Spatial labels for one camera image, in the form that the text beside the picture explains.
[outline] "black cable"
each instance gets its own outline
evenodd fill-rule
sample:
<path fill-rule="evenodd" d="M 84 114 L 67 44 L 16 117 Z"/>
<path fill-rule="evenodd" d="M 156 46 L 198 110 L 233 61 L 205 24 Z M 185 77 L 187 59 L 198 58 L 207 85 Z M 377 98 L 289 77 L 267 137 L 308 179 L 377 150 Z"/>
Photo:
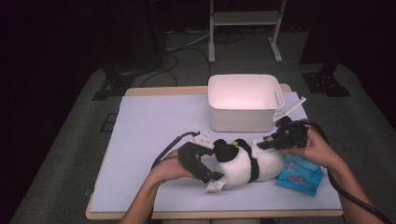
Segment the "black cable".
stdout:
<path fill-rule="evenodd" d="M 178 49 L 184 49 L 186 47 L 192 46 L 192 45 L 197 45 L 198 43 L 202 42 L 203 40 L 207 39 L 209 37 L 209 32 L 205 31 L 205 35 L 200 36 L 199 38 L 192 40 L 191 42 L 184 44 L 182 46 L 176 47 L 176 48 L 166 48 L 166 51 L 176 51 Z"/>
<path fill-rule="evenodd" d="M 310 120 L 303 121 L 303 123 L 314 127 L 319 132 L 319 134 L 322 136 L 322 138 L 326 141 L 326 143 L 329 144 L 329 139 L 327 138 L 325 132 L 323 132 L 323 130 L 320 128 L 320 126 L 317 123 L 310 121 Z M 332 173 L 330 173 L 330 171 L 328 171 L 328 177 L 329 177 L 330 184 L 332 184 L 332 187 L 335 190 L 337 190 L 338 193 L 340 193 L 341 195 L 343 195 L 345 198 L 352 201 L 353 203 L 357 204 L 358 206 L 362 207 L 366 211 L 372 213 L 373 215 L 375 215 L 376 217 L 381 219 L 381 221 L 383 221 L 384 223 L 392 224 L 392 222 L 384 214 L 382 214 L 379 210 L 375 209 L 370 204 L 363 202 L 362 200 L 356 198 L 355 196 L 349 194 L 344 189 L 342 189 L 337 184 L 337 182 L 334 180 L 334 177 L 332 176 Z"/>
<path fill-rule="evenodd" d="M 178 52 L 178 51 L 182 51 L 182 50 L 194 50 L 194 51 L 197 51 L 197 52 L 199 52 L 200 54 L 202 54 L 202 56 L 204 56 L 205 61 L 206 61 L 206 63 L 207 63 L 207 69 L 208 69 L 207 81 L 206 81 L 206 85 L 207 85 L 207 84 L 208 84 L 208 81 L 209 81 L 209 78 L 210 78 L 210 73 L 211 73 L 211 67 L 210 67 L 209 59 L 206 57 L 206 55 L 205 55 L 202 51 L 200 51 L 200 50 L 198 50 L 198 49 L 177 49 L 177 50 L 174 50 L 174 51 L 172 51 L 172 52 Z"/>
<path fill-rule="evenodd" d="M 195 132 L 189 132 L 189 133 L 183 133 L 181 136 L 178 136 L 177 138 L 175 138 L 175 140 L 173 140 L 173 142 L 171 142 L 171 144 L 169 144 L 169 146 L 155 159 L 154 163 L 152 163 L 151 166 L 151 170 L 152 168 L 154 168 L 154 166 L 156 166 L 158 163 L 160 163 L 161 159 L 169 152 L 170 149 L 172 149 L 178 142 L 180 142 L 180 140 L 187 136 L 187 135 L 192 135 L 192 136 L 196 136 L 199 133 L 195 133 Z"/>
<path fill-rule="evenodd" d="M 152 79 L 153 77 L 156 77 L 156 76 L 158 76 L 158 75 L 160 75 L 160 74 L 163 74 L 163 73 L 170 72 L 170 70 L 174 69 L 174 68 L 178 65 L 178 59 L 177 59 L 177 57 L 175 57 L 174 55 L 168 55 L 168 56 L 170 56 L 170 57 L 172 57 L 172 58 L 174 58 L 174 59 L 176 60 L 175 64 L 174 64 L 172 67 L 170 67 L 170 68 L 167 68 L 167 69 L 164 68 L 164 70 L 162 70 L 161 72 L 158 72 L 158 73 L 155 73 L 155 74 L 149 76 L 148 78 L 146 78 L 146 79 L 140 84 L 139 87 L 143 87 L 143 85 L 144 85 L 147 81 L 149 81 L 150 79 Z M 176 85 L 178 85 L 178 80 L 177 80 L 177 78 L 176 78 L 175 76 L 173 76 L 173 74 L 172 74 L 171 76 L 172 76 L 172 78 L 174 79 L 174 81 L 176 82 Z"/>

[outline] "storage bin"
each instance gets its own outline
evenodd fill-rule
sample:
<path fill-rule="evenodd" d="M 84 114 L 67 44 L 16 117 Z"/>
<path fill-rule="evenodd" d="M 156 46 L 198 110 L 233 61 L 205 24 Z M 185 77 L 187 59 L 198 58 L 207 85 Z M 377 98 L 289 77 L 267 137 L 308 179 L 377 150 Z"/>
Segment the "storage bin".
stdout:
<path fill-rule="evenodd" d="M 210 128 L 215 132 L 270 132 L 272 117 L 285 104 L 270 75 L 215 75 L 208 82 Z"/>

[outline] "blue wipes packet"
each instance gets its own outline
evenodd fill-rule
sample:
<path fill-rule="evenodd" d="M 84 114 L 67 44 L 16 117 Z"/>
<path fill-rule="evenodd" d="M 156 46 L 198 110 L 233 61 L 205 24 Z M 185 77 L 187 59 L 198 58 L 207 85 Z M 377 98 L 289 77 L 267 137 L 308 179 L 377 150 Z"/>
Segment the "blue wipes packet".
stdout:
<path fill-rule="evenodd" d="M 315 197 L 321 178 L 318 165 L 300 156 L 286 155 L 285 167 L 277 177 L 277 184 Z"/>

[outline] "table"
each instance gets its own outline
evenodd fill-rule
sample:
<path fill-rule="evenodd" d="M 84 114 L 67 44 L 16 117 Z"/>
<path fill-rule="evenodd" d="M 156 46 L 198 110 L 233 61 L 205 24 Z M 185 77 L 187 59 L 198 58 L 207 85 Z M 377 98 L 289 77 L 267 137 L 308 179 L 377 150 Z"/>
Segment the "table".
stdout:
<path fill-rule="evenodd" d="M 291 91 L 290 87 L 288 85 L 286 85 L 286 84 L 281 84 L 280 86 L 281 86 L 281 89 L 282 89 L 283 92 L 290 92 Z M 126 95 L 126 97 L 128 97 L 128 96 L 135 97 L 134 99 L 137 100 L 138 99 L 137 96 L 148 97 L 147 99 L 149 99 L 150 96 L 153 96 L 153 97 L 158 96 L 158 95 L 178 95 L 178 96 L 183 96 L 183 95 L 186 95 L 186 94 L 191 94 L 194 97 L 197 96 L 197 95 L 200 95 L 200 94 L 201 95 L 202 94 L 207 94 L 207 87 L 206 86 L 199 86 L 199 87 L 195 86 L 195 87 L 167 87 L 167 88 L 129 89 L 126 92 L 125 95 Z M 143 135 L 143 133 L 145 132 L 145 127 L 141 128 L 141 132 L 142 132 L 141 134 Z M 97 180 L 96 184 L 98 184 L 98 182 L 100 182 L 99 181 L 100 180 L 99 179 L 100 176 L 106 175 L 106 174 L 104 174 L 106 172 L 104 167 L 106 167 L 106 161 L 111 160 L 111 158 L 109 158 L 110 157 L 109 156 L 110 145 L 113 146 L 112 149 L 114 149 L 114 144 L 116 144 L 116 142 L 117 142 L 117 136 L 114 135 L 114 134 L 115 134 L 115 132 L 113 132 L 112 139 L 110 141 L 109 147 L 107 148 L 107 152 L 106 152 L 106 155 L 105 155 L 105 158 L 104 158 L 104 162 L 102 164 L 101 171 L 99 172 L 99 176 L 98 176 L 98 180 Z M 147 151 L 147 152 L 139 155 L 139 160 L 144 160 L 145 159 L 144 157 L 146 156 L 146 154 L 149 154 L 149 153 L 150 152 Z M 155 159 L 157 154 L 155 154 L 155 155 L 154 154 L 149 155 L 149 159 L 150 160 L 151 159 Z M 125 159 L 125 158 L 117 158 L 117 160 L 119 160 L 120 163 L 122 163 L 121 160 L 123 160 L 123 159 Z M 147 167 L 143 167 L 142 170 L 143 171 L 149 171 L 150 164 L 141 164 L 141 166 L 147 166 Z M 132 173 L 132 171 L 126 171 L 126 172 L 127 172 L 127 175 L 131 175 L 131 173 Z M 140 178 L 140 179 L 137 178 L 137 179 L 134 179 L 134 180 L 125 179 L 125 182 L 132 181 L 132 182 L 137 183 L 137 185 L 140 186 L 140 183 L 143 182 L 142 178 Z M 181 183 L 182 185 L 189 185 L 189 190 L 191 188 L 191 190 L 195 190 L 194 194 L 199 194 L 199 195 L 191 196 L 189 198 L 189 195 L 191 195 L 189 192 L 186 194 L 187 196 L 183 196 L 183 194 L 182 194 L 183 192 L 180 192 L 180 195 L 181 195 L 180 197 L 184 197 L 183 198 L 184 199 L 183 202 L 185 200 L 192 200 L 192 203 L 197 203 L 196 206 L 199 206 L 200 203 L 205 203 L 205 200 L 213 200 L 213 199 L 208 198 L 208 194 L 205 194 L 204 192 L 201 192 L 202 191 L 202 186 L 200 184 L 202 184 L 202 182 L 198 181 L 198 182 L 200 182 L 200 184 L 197 184 L 198 183 L 197 180 L 190 180 L 190 179 L 188 179 L 188 180 L 180 180 L 180 182 L 178 182 L 178 183 L 177 183 L 177 181 L 179 181 L 179 180 L 167 182 L 165 185 L 169 184 L 168 186 L 161 186 L 160 187 L 160 191 L 158 193 L 157 201 L 156 201 L 156 205 L 154 206 L 154 209 L 158 208 L 158 209 L 162 210 L 164 205 L 166 206 L 168 203 L 170 203 L 171 206 L 177 206 L 179 201 L 172 202 L 172 200 L 171 201 L 169 199 L 165 200 L 163 197 L 166 197 L 166 194 L 168 194 L 168 190 L 171 190 L 169 194 L 172 194 L 172 190 L 174 190 L 174 188 L 178 188 L 178 183 Z M 118 182 L 117 183 L 117 185 L 123 185 L 123 184 L 125 184 L 125 183 L 123 183 L 123 182 Z M 273 185 L 274 183 L 271 183 L 271 182 L 265 182 L 263 184 L 267 185 L 266 187 L 269 186 L 268 188 L 272 188 L 274 186 Z M 257 184 L 255 186 L 253 184 L 249 184 L 250 188 L 257 188 L 258 186 L 259 185 L 257 185 Z M 337 193 L 336 193 L 335 190 L 332 189 L 330 184 L 329 183 L 323 183 L 322 186 L 324 188 L 323 190 L 327 190 L 326 194 L 330 193 L 330 195 L 332 197 L 331 200 L 336 200 L 338 202 L 338 197 L 336 196 Z M 290 189 L 282 189 L 280 187 L 277 187 L 277 189 L 284 190 L 286 195 L 288 195 L 288 194 L 295 195 L 296 194 L 295 191 L 292 191 Z M 237 192 L 238 192 L 238 190 L 224 192 L 224 193 L 227 194 L 227 193 L 237 193 Z M 125 198 L 124 204 L 128 204 L 128 203 L 130 203 L 132 201 L 132 198 L 134 197 L 134 194 L 132 193 L 131 195 L 128 195 L 128 196 L 125 195 L 125 197 L 123 197 L 123 195 L 121 195 L 121 196 L 122 196 L 121 200 L 123 200 Z M 90 202 L 89 202 L 89 204 L 87 206 L 87 210 L 86 210 L 87 218 L 89 218 L 89 219 L 120 219 L 120 218 L 122 218 L 124 212 L 116 211 L 117 209 L 116 210 L 112 210 L 112 211 L 110 211 L 111 209 L 109 211 L 107 211 L 105 209 L 106 210 L 105 211 L 105 210 L 100 210 L 100 209 L 98 210 L 98 209 L 94 208 L 93 209 L 94 211 L 93 211 L 92 210 L 92 206 L 94 205 L 94 202 L 93 202 L 94 197 L 97 197 L 97 195 L 95 196 L 95 194 L 93 194 L 91 196 Z M 224 194 L 223 195 L 217 194 L 217 195 L 214 195 L 213 197 L 218 197 L 218 198 L 220 198 L 222 200 L 225 198 Z M 285 198 L 286 200 L 284 202 L 285 206 L 288 206 L 288 204 L 293 204 L 293 200 L 287 200 L 288 197 L 292 197 L 292 196 L 285 196 L 285 197 L 286 197 Z M 310 203 L 311 202 L 315 203 L 314 199 L 307 198 L 307 196 L 305 196 L 305 195 L 301 195 L 300 194 L 298 197 L 300 197 L 300 198 L 298 200 L 296 200 L 296 201 L 307 200 Z M 342 214 L 341 205 L 339 204 L 339 202 L 335 203 L 335 207 L 333 207 L 333 208 L 324 208 L 324 207 L 322 207 L 322 208 L 319 208 L 319 209 L 304 209 L 302 207 L 302 209 L 289 209 L 289 210 L 280 210 L 280 209 L 273 209 L 273 210 L 247 209 L 247 210 L 240 210 L 240 211 L 239 210 L 237 210 L 237 211 L 235 211 L 235 210 L 233 210 L 233 211 L 227 211 L 227 210 L 212 211 L 212 210 L 213 209 L 211 208 L 211 209 L 209 209 L 207 211 L 206 210 L 200 210 L 200 211 L 154 211 L 153 218 L 154 219 L 168 219 L 168 218 L 177 219 L 177 218 L 233 218 L 233 217 L 309 217 L 309 216 L 340 216 Z"/>

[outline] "white shelf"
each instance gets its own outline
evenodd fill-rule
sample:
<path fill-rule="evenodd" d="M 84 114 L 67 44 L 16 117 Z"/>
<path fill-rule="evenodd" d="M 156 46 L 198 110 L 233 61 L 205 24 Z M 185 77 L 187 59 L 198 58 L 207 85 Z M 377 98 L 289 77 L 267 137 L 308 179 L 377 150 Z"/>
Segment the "white shelf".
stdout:
<path fill-rule="evenodd" d="M 278 11 L 215 12 L 214 25 L 275 25 Z"/>

